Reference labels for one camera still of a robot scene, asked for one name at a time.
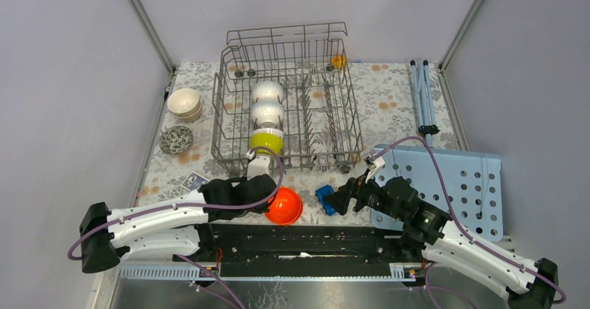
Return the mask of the orange bowl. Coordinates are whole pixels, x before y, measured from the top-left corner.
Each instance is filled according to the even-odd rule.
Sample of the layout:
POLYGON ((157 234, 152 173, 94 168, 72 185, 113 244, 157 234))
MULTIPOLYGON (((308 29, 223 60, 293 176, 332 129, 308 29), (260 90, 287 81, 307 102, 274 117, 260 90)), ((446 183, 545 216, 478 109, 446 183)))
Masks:
POLYGON ((275 225, 291 225, 297 222, 303 213, 301 197, 288 187, 280 187, 271 203, 266 219, 275 225))

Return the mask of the plain beige bowl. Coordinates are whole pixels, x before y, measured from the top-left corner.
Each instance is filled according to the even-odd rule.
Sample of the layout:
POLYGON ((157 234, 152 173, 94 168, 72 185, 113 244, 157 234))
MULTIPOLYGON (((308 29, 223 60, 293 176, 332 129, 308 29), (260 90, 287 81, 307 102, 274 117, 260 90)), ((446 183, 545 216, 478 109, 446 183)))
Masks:
POLYGON ((199 119, 199 117, 202 115, 202 108, 198 109, 197 111, 195 111, 194 113, 192 113, 189 116, 177 116, 174 115, 174 118, 181 121, 181 122, 193 122, 197 119, 199 119))

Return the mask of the pink patterned bowl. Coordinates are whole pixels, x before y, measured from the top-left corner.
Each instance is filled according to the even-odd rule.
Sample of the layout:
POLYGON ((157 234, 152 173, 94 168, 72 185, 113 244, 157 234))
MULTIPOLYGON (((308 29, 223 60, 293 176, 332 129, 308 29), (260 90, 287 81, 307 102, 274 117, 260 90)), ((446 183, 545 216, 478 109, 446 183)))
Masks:
POLYGON ((193 132, 185 126, 174 126, 159 137, 159 148, 167 155, 178 155, 188 150, 193 143, 193 132))

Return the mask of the beige bowl with leaf pattern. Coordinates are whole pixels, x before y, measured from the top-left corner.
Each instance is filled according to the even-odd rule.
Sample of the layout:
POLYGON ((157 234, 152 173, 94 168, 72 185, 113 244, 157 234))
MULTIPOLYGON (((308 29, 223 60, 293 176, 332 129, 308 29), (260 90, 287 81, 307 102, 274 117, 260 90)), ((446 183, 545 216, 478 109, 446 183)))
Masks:
POLYGON ((193 115, 201 107, 200 93, 191 88, 183 88, 173 92, 167 99, 168 110, 177 117, 193 115))

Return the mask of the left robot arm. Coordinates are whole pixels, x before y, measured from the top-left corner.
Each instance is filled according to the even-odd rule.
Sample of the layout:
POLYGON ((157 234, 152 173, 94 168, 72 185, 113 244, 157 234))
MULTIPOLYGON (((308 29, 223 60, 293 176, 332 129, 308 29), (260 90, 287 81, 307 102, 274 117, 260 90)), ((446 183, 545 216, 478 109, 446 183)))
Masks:
POLYGON ((193 255, 200 261, 212 258, 215 241, 206 235, 180 244, 149 245, 147 238, 167 230, 217 220, 232 220, 249 212, 264 213, 277 194, 281 181, 262 174, 248 179, 215 179, 182 196, 161 203, 127 209, 109 209, 106 203, 91 205, 79 225, 79 239, 69 249, 85 274, 117 266, 137 251, 164 255, 193 255))

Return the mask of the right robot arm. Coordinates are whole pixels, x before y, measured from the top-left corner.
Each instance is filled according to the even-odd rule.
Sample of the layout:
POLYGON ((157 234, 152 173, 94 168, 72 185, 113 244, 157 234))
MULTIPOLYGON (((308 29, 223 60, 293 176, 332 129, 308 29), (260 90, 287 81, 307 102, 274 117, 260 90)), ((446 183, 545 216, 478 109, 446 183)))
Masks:
POLYGON ((356 212, 369 207, 403 223, 398 250, 405 260, 449 267, 496 293, 510 308, 557 303, 554 262, 520 257, 466 230, 449 213, 422 200, 404 178, 394 177, 382 187, 363 176, 351 178, 323 201, 344 215, 351 199, 356 212))

